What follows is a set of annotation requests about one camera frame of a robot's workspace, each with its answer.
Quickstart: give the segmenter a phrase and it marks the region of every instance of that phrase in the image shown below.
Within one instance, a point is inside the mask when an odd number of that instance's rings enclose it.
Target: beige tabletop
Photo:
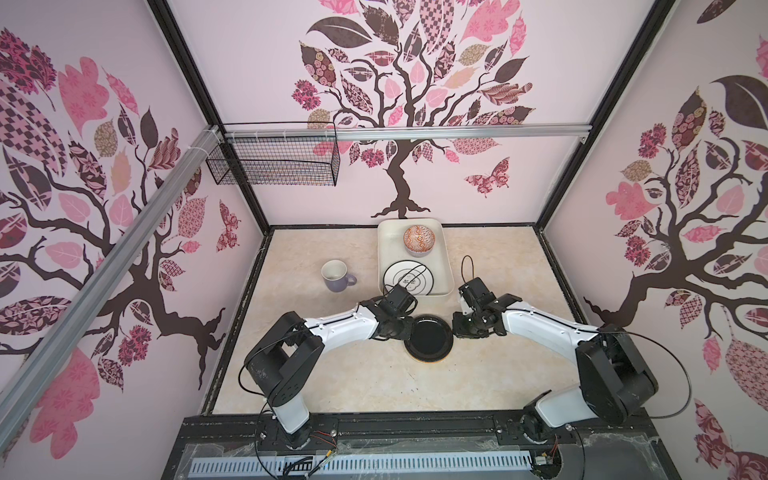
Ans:
[[[456,287],[460,264],[472,255],[475,275],[500,296],[512,293],[545,311],[572,319],[568,305],[530,227],[445,228]],[[280,316],[328,316],[380,295],[375,228],[277,230],[227,368],[214,413],[258,413],[259,396],[244,392],[237,373],[245,355]],[[343,260],[358,283],[331,293],[320,267]],[[459,310],[458,293],[419,307],[449,324]],[[437,363],[413,359],[402,342],[364,340],[324,354],[302,390],[311,412],[408,412],[425,410],[520,409],[538,394],[578,381],[565,358],[515,335],[456,339]],[[250,376],[243,384],[258,390]]]

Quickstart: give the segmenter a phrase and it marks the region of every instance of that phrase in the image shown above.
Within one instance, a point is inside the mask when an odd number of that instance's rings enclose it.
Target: wallpaper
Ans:
[[[204,126],[146,6],[100,3],[126,23],[88,35],[129,36],[97,50],[77,26],[92,6],[69,2],[73,25],[17,6],[0,31],[3,385]],[[134,49],[152,52],[131,64]],[[198,169],[2,453],[4,478],[159,476],[181,418],[198,412],[259,240],[237,189]],[[126,468],[115,452],[141,462]]]
[[[617,10],[617,23],[626,30],[615,50],[600,47],[589,57],[574,87],[562,81],[574,59],[557,52],[574,26],[556,27],[572,7],[561,9],[559,3],[319,0],[303,2],[297,11],[295,2],[225,2],[222,12],[235,8],[256,29],[229,23],[222,28],[230,16],[222,18],[200,2],[179,2],[175,9],[228,121],[306,120],[309,128],[327,122],[338,128],[586,123],[650,2],[606,7]],[[274,18],[290,21],[277,31]],[[592,46],[590,22],[575,32],[584,50]],[[225,81],[223,65],[251,49],[258,60],[238,62],[237,73]],[[233,88],[240,82],[247,84]],[[274,94],[264,95],[265,88]],[[569,91],[575,98],[558,103]],[[336,187],[254,189],[271,223],[376,223],[408,216],[533,221],[576,140],[343,141]],[[313,153],[322,156],[332,148],[320,142]],[[362,185],[366,192],[360,195]]]
[[[548,229],[593,321],[684,361],[694,400],[655,421],[683,478],[768,478],[766,15],[685,2]],[[674,412],[682,372],[638,344]]]

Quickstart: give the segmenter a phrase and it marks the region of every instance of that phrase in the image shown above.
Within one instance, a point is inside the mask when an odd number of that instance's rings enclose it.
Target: white plate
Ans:
[[[415,260],[400,260],[395,262],[384,272],[384,285],[394,286],[399,283],[409,291],[411,295],[429,295],[435,279],[426,265]]]

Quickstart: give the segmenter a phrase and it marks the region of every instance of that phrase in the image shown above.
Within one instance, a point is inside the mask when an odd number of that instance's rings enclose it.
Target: patterned bowl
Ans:
[[[414,257],[423,257],[435,246],[435,233],[423,225],[414,225],[402,236],[408,253]]]

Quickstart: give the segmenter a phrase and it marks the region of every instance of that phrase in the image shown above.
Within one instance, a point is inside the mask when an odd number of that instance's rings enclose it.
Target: wire basket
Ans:
[[[305,124],[301,135],[265,130],[226,137],[207,158],[217,184],[236,184],[245,176],[251,185],[332,185],[339,177],[339,143],[331,122],[260,122],[258,125]]]

